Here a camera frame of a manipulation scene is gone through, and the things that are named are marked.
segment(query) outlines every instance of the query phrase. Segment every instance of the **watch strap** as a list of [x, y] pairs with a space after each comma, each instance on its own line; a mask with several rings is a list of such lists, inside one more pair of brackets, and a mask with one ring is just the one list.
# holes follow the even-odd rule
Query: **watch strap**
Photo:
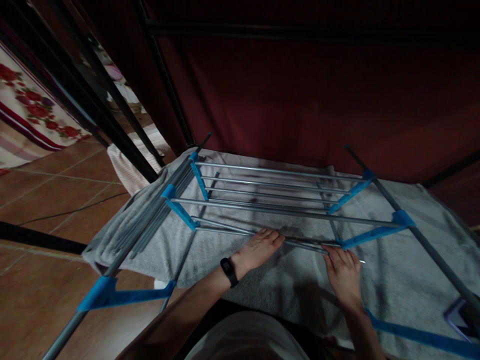
[[220, 260], [220, 267], [228, 280], [230, 280], [230, 288], [233, 289], [239, 283], [237, 275], [235, 275], [234, 265], [229, 258], [224, 257], [222, 260]]

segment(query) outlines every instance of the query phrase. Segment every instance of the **wrist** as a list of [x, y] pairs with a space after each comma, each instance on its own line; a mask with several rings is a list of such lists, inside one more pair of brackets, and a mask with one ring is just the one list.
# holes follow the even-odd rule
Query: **wrist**
[[230, 262], [233, 265], [233, 270], [235, 271], [235, 276], [238, 281], [240, 281], [250, 271], [245, 262], [242, 261], [242, 257], [238, 252], [230, 256]]

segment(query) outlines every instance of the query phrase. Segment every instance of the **blue plastic bracket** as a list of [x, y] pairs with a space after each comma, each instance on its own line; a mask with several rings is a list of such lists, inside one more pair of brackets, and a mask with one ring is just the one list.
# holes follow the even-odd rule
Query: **blue plastic bracket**
[[354, 236], [348, 240], [342, 241], [341, 247], [348, 249], [371, 240], [383, 238], [384, 236], [398, 233], [410, 226], [416, 226], [412, 218], [407, 214], [405, 210], [398, 210], [392, 214], [392, 223], [399, 224], [400, 227], [386, 227], [380, 226], [371, 231], [364, 232], [363, 234]]
[[178, 202], [172, 202], [171, 199], [175, 197], [176, 193], [177, 189], [175, 186], [169, 184], [161, 193], [161, 197], [166, 199], [166, 204], [185, 222], [185, 224], [188, 225], [190, 229], [196, 230], [200, 223], [198, 221], [193, 221], [182, 205]]
[[340, 200], [338, 200], [338, 203], [333, 204], [328, 208], [328, 213], [331, 215], [340, 208], [345, 205], [347, 202], [349, 202], [355, 195], [357, 195], [359, 192], [361, 192], [363, 189], [367, 188], [370, 183], [372, 182], [373, 179], [375, 179], [377, 176], [374, 174], [374, 172], [370, 169], [367, 169], [363, 171], [362, 174], [362, 179], [366, 180], [364, 182], [359, 182], [357, 183], [354, 187], [350, 189], [350, 194], [348, 195], [343, 195]]
[[117, 285], [117, 280], [116, 277], [100, 277], [76, 310], [85, 312], [94, 309], [112, 308], [133, 303], [143, 303], [150, 300], [165, 299], [172, 295], [177, 285], [177, 282], [172, 280], [163, 289], [116, 291], [115, 286]]
[[205, 201], [208, 201], [209, 193], [207, 192], [207, 190], [205, 190], [205, 181], [202, 179], [202, 173], [200, 172], [199, 167], [197, 166], [197, 164], [195, 164], [195, 162], [199, 160], [199, 154], [197, 152], [194, 152], [189, 156], [189, 159], [191, 169], [193, 170], [196, 180], [198, 181], [198, 186], [200, 186], [201, 194], [203, 195]]
[[417, 330], [411, 327], [385, 322], [372, 315], [370, 310], [365, 309], [370, 317], [373, 328], [377, 331], [390, 333], [404, 339], [413, 340], [449, 353], [457, 354], [467, 359], [480, 359], [480, 345], [457, 340], [451, 337], [437, 335], [432, 332]]

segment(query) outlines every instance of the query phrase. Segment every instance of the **dark red fabric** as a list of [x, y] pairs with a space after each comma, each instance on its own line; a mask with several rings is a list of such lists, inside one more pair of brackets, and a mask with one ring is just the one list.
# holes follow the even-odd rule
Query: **dark red fabric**
[[[128, 0], [79, 2], [162, 135], [177, 154], [184, 150]], [[479, 30], [479, 4], [471, 1], [178, 0], [149, 5], [166, 21]], [[159, 43], [194, 139], [214, 133], [209, 149], [334, 165], [359, 174], [342, 147], [349, 144], [379, 177], [413, 183], [480, 146], [477, 52], [195, 36], [163, 37]]]

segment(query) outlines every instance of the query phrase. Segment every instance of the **electrical cord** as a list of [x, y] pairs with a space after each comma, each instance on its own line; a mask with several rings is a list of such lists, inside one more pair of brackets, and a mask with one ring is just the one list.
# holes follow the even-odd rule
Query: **electrical cord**
[[40, 221], [40, 220], [46, 220], [46, 219], [50, 219], [50, 218], [56, 218], [56, 217], [62, 216], [62, 215], [67, 215], [67, 214], [76, 213], [76, 212], [79, 212], [79, 211], [82, 211], [82, 210], [91, 208], [92, 206], [101, 204], [101, 203], [103, 203], [103, 202], [105, 202], [105, 201], [107, 201], [107, 200], [116, 198], [117, 196], [125, 195], [125, 194], [128, 194], [128, 192], [122, 192], [122, 193], [119, 193], [119, 194], [117, 194], [117, 195], [113, 195], [113, 196], [107, 197], [107, 198], [105, 198], [105, 199], [103, 199], [103, 200], [100, 200], [99, 202], [96, 202], [96, 203], [93, 203], [93, 204], [91, 204], [91, 205], [78, 208], [77, 210], [62, 212], [62, 213], [55, 214], [55, 215], [50, 215], [50, 216], [45, 216], [45, 217], [39, 217], [39, 218], [36, 218], [36, 219], [33, 219], [33, 220], [25, 221], [25, 222], [22, 222], [22, 223], [18, 224], [17, 226], [23, 226], [23, 225], [25, 225], [25, 224], [37, 222], [37, 221]]

